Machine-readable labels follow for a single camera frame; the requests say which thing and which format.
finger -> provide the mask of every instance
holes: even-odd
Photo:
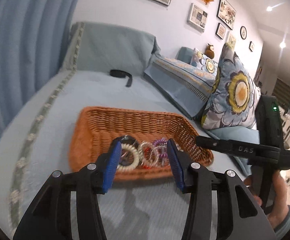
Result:
[[[274,172],[272,180],[276,197],[271,216],[279,216],[282,212],[286,211],[287,188],[284,179],[280,175],[280,171]]]
[[[275,189],[276,197],[278,199],[287,199],[287,189],[284,179],[280,175],[280,171],[275,171],[273,174],[273,186]]]
[[[254,195],[253,197],[256,200],[256,202],[258,203],[258,205],[262,206],[262,204],[263,204],[262,199],[259,196],[256,196],[256,195]]]
[[[252,194],[253,196],[256,196],[255,190],[253,189],[252,186],[249,186],[247,189],[251,192],[251,194]]]
[[[251,186],[252,185],[252,175],[249,175],[245,180],[244,180],[244,184],[246,186]]]

wicker basket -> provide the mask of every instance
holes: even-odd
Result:
[[[191,158],[204,166],[213,162],[210,150],[195,145],[198,135],[181,115],[164,112],[136,111],[109,107],[85,107],[76,122],[69,149],[69,163],[79,171],[95,162],[101,153],[108,151],[113,139],[130,135],[140,143],[161,138],[173,138]],[[172,176],[170,166],[144,169],[137,167],[130,172],[116,172],[115,180],[153,179]]]

spiral hair tie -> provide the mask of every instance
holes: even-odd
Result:
[[[133,154],[133,158],[134,158],[134,161],[132,164],[128,165],[128,166],[123,166],[121,164],[119,164],[117,166],[117,170],[118,171],[131,171],[131,170],[134,170],[136,169],[136,167],[138,166],[139,162],[140,162],[140,156],[139,156],[139,153],[137,151],[137,149],[132,146],[132,145],[129,145],[129,144],[122,144],[122,150],[126,150],[127,152],[130,152]]]
[[[162,138],[162,139],[155,140],[153,142],[153,146],[156,147],[156,146],[158,146],[160,144],[166,144],[166,143],[167,143],[167,139]]]
[[[144,155],[146,155],[149,151],[152,151],[152,149],[151,148],[145,148],[144,149]],[[144,163],[141,163],[141,165],[142,165],[142,167],[144,169],[151,169],[151,167],[146,166]]]
[[[144,148],[147,147],[151,150],[149,160],[146,159]],[[153,147],[153,144],[150,142],[142,142],[138,147],[138,153],[140,155],[141,164],[145,167],[154,167],[157,166],[158,160],[159,160],[159,154],[157,152],[157,149]],[[155,159],[151,161],[151,157],[154,154]]]
[[[157,150],[159,158],[161,160],[159,165],[161,167],[168,166],[169,165],[169,160],[168,160],[168,156],[167,156],[167,143],[158,145],[154,149]]]

floral pillow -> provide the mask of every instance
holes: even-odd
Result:
[[[205,54],[201,53],[199,50],[194,49],[194,54],[192,56],[192,60],[190,64],[193,67],[197,67],[205,72],[216,76],[218,65],[215,61],[208,58]]]
[[[204,129],[229,126],[252,128],[261,92],[236,53],[226,43],[218,63],[211,97],[202,117]]]

sofa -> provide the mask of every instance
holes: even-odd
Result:
[[[59,73],[23,107],[0,139],[0,227],[7,236],[12,238],[48,176],[54,170],[71,172],[67,152],[82,108],[107,106],[183,114],[170,97],[144,78],[153,55],[159,53],[155,36],[145,32],[85,22],[72,27]],[[109,76],[110,69],[132,74],[132,86],[127,88],[127,80]],[[198,122],[189,121],[199,135],[209,136]],[[245,178],[229,156],[213,154],[210,170],[224,173],[232,169]],[[189,194],[181,194],[173,178],[114,183],[98,201],[108,239],[181,239]],[[214,212],[215,236],[216,221]],[[77,237],[74,193],[72,231]]]

